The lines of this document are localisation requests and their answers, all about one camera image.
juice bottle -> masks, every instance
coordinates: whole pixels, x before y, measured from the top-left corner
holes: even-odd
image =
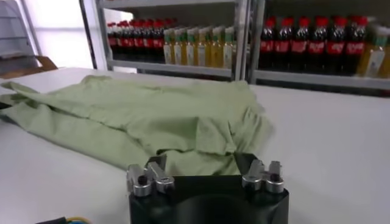
[[[358,65],[360,77],[376,77],[385,57],[385,46],[388,39],[388,29],[382,26],[375,28],[375,36],[366,49]]]
[[[224,65],[223,68],[232,68],[232,52],[233,52],[233,33],[234,28],[225,29],[225,45],[224,45]]]
[[[172,29],[164,30],[164,58],[166,64],[175,63],[174,45],[172,44],[172,40],[171,40],[172,33],[173,33]]]
[[[195,40],[195,29],[187,30],[188,43],[186,46],[187,64],[192,66],[198,65],[198,53]]]
[[[213,29],[213,42],[211,44],[211,67],[221,68],[223,62],[223,47],[221,45],[221,28]]]
[[[379,78],[390,79],[390,37],[388,37],[385,54],[385,59],[379,69]]]

light green fabric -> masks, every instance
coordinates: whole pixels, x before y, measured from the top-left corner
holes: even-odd
[[[125,169],[165,152],[173,175],[234,174],[232,152],[254,152],[270,133],[245,82],[158,86],[85,77],[41,94],[17,83],[1,111],[25,130]]]

red cap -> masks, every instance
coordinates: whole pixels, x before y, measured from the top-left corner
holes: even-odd
[[[368,23],[367,17],[365,16],[359,16],[356,19],[356,22],[358,23],[359,26],[366,26]]]
[[[341,17],[341,16],[337,16],[335,19],[335,24],[337,26],[345,26],[345,25],[347,25],[347,19],[345,19],[344,17]]]
[[[310,19],[307,17],[299,18],[299,26],[309,26]]]
[[[275,20],[273,20],[272,18],[268,18],[266,20],[266,26],[274,26],[275,25]]]
[[[291,19],[290,17],[289,18],[285,18],[282,21],[282,26],[291,26],[292,23],[293,23],[293,19]]]
[[[316,25],[317,26],[327,26],[328,25],[328,19],[323,16],[316,17]]]

table surface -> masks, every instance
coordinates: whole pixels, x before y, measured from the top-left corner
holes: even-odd
[[[76,68],[13,81],[48,92],[90,74],[161,85],[194,81]],[[258,156],[283,165],[289,223],[389,223],[390,99],[251,89],[275,127]],[[0,88],[0,94],[8,92]],[[129,223],[128,209],[125,171],[0,120],[0,223],[81,215],[93,223],[121,224]]]

cola bottle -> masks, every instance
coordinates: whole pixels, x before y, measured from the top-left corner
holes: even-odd
[[[366,37],[367,18],[365,16],[355,17],[355,26],[351,26],[347,32],[345,54],[342,65],[342,73],[345,75],[356,74],[356,69],[364,51],[364,40]]]
[[[302,72],[305,69],[307,59],[307,46],[309,40],[309,23],[306,17],[299,19],[299,28],[295,30],[291,42],[290,70]]]
[[[309,36],[306,71],[322,74],[324,72],[325,42],[327,39],[328,19],[316,17],[316,25]]]
[[[153,61],[153,20],[148,19],[143,26],[144,59]]]
[[[157,20],[154,22],[153,27],[154,61],[164,63],[164,23],[161,20]]]
[[[275,54],[274,54],[274,68],[275,70],[287,70],[289,65],[290,55],[290,41],[292,38],[293,20],[291,18],[285,18],[282,21],[282,27],[276,33],[275,40]]]
[[[259,69],[271,69],[274,60],[275,21],[272,18],[266,20],[260,36],[260,55],[258,59]]]
[[[347,19],[337,16],[332,33],[326,43],[325,71],[329,74],[341,72],[342,53],[344,52]]]

